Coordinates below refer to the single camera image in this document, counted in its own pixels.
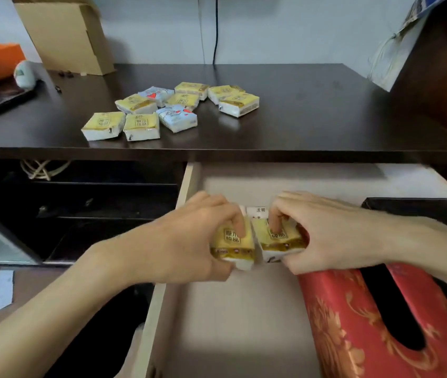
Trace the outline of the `person's right hand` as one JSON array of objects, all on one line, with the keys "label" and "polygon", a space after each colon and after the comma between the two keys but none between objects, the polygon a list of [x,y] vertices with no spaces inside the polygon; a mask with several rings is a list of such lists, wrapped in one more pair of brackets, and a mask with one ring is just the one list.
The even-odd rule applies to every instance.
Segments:
[{"label": "person's right hand", "polygon": [[307,231],[308,246],[296,254],[312,256],[312,272],[354,269],[385,261],[379,229],[385,214],[309,192],[283,191],[270,205],[269,224],[278,232],[289,217]]}]

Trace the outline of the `person's left hand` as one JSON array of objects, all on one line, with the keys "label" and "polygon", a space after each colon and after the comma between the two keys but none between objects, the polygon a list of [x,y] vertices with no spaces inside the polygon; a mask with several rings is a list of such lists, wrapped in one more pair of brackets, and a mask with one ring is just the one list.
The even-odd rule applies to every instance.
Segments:
[{"label": "person's left hand", "polygon": [[91,254],[116,286],[140,283],[184,284],[207,281],[215,259],[210,242],[217,229],[231,222],[245,236],[239,205],[223,195],[197,192],[180,208],[147,224],[93,245]]}]

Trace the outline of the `yellow tissue packet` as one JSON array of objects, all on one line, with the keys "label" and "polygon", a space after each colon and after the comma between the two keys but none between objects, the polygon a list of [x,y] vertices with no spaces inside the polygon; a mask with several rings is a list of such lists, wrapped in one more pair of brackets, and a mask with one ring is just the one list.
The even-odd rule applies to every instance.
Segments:
[{"label": "yellow tissue packet", "polygon": [[231,262],[237,269],[249,271],[256,261],[256,246],[247,216],[244,216],[244,224],[244,237],[236,234],[231,222],[222,224],[210,243],[210,253],[217,260]]},{"label": "yellow tissue packet", "polygon": [[306,236],[293,219],[282,219],[281,231],[275,233],[266,218],[252,218],[252,228],[265,263],[280,262],[286,255],[300,253],[308,246]]}]

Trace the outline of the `person's right forearm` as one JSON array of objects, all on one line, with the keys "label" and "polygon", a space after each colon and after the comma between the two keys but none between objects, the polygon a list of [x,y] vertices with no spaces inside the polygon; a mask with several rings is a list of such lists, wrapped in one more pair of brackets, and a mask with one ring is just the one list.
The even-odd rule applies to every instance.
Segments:
[{"label": "person's right forearm", "polygon": [[379,229],[384,260],[419,267],[447,283],[447,225],[426,217],[385,214]]}]

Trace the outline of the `person's left forearm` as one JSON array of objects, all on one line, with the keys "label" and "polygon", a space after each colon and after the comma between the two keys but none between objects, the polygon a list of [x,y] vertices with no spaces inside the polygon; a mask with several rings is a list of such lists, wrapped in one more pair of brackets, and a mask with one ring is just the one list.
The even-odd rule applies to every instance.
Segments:
[{"label": "person's left forearm", "polygon": [[129,254],[108,260],[92,247],[45,289],[0,322],[0,378],[42,378],[116,293],[137,282]]}]

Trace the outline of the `light wooden drawer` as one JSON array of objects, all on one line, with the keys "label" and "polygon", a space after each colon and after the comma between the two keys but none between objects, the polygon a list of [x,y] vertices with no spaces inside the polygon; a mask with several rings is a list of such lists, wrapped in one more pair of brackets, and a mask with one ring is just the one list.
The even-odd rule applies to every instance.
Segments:
[{"label": "light wooden drawer", "polygon": [[[447,198],[432,168],[399,164],[189,163],[176,208],[199,190],[266,206],[283,190],[361,204],[366,197]],[[319,377],[300,285],[282,264],[224,283],[157,284],[130,378]]]}]

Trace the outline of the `red gold patterned tissue box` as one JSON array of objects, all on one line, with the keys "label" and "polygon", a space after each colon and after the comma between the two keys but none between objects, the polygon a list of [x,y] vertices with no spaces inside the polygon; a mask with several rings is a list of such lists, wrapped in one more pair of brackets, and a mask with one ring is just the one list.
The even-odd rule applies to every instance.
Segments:
[{"label": "red gold patterned tissue box", "polygon": [[424,337],[394,337],[356,269],[298,276],[323,378],[447,378],[447,297],[423,270],[385,266]]}]

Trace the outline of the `black shelf unit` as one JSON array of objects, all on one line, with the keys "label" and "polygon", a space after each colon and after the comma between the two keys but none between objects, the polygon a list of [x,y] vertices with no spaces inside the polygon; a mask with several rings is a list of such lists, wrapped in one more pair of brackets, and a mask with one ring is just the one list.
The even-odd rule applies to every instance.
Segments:
[{"label": "black shelf unit", "polygon": [[52,161],[35,174],[0,159],[0,223],[42,260],[67,267],[96,242],[176,206],[186,162]]}]

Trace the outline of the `blue white tissue packet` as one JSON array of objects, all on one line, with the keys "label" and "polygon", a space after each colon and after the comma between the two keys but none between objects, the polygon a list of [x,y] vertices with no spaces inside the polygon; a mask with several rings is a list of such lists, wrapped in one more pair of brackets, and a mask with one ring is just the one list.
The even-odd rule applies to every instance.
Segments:
[{"label": "blue white tissue packet", "polygon": [[164,108],[165,103],[175,94],[175,90],[169,88],[150,87],[138,92],[138,95],[153,100],[158,108]]},{"label": "blue white tissue packet", "polygon": [[172,133],[179,133],[198,126],[197,115],[183,105],[166,106],[156,110],[160,123]]}]

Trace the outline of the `pile of yellow tissue packs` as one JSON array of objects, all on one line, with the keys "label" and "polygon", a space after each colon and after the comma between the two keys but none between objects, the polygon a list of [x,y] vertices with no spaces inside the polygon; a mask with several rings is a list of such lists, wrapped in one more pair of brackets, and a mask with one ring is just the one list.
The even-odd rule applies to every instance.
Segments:
[{"label": "pile of yellow tissue packs", "polygon": [[[175,94],[166,101],[165,107],[183,105],[194,113],[199,104],[207,99],[218,107],[219,112],[234,118],[241,118],[260,106],[259,96],[234,85],[210,87],[204,83],[181,82],[172,90],[175,90]],[[91,116],[81,128],[85,139],[115,139],[122,133],[127,141],[160,139],[162,123],[156,114],[159,108],[153,100],[136,93],[116,100],[115,106],[117,111],[94,113]]]}]

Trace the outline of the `white paper bag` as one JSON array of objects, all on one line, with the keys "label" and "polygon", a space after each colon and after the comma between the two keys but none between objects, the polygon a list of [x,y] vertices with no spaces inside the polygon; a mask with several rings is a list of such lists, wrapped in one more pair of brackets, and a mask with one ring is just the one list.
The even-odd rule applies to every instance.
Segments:
[{"label": "white paper bag", "polygon": [[414,0],[400,28],[384,40],[370,58],[367,79],[391,91],[432,11],[447,0]]}]

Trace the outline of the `dark brown cabinet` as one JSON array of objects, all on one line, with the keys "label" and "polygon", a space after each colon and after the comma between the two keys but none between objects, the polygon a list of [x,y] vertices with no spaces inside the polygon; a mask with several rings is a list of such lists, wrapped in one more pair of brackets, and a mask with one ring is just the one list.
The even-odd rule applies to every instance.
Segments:
[{"label": "dark brown cabinet", "polygon": [[447,0],[428,16],[391,95],[447,128]]}]

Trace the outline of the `white green rounded object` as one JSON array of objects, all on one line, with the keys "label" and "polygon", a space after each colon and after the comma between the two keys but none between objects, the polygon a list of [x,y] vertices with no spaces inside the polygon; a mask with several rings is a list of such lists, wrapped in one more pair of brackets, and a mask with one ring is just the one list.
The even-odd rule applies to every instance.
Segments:
[{"label": "white green rounded object", "polygon": [[38,83],[43,82],[41,76],[34,69],[33,63],[28,60],[23,60],[16,65],[13,78],[16,85],[25,91],[34,90]]}]

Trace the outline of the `brown cardboard box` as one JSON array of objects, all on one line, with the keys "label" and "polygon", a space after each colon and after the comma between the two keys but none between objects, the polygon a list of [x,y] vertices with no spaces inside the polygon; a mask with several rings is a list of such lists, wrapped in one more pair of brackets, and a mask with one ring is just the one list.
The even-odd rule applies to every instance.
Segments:
[{"label": "brown cardboard box", "polygon": [[115,71],[93,0],[12,0],[47,70],[87,75]]}]

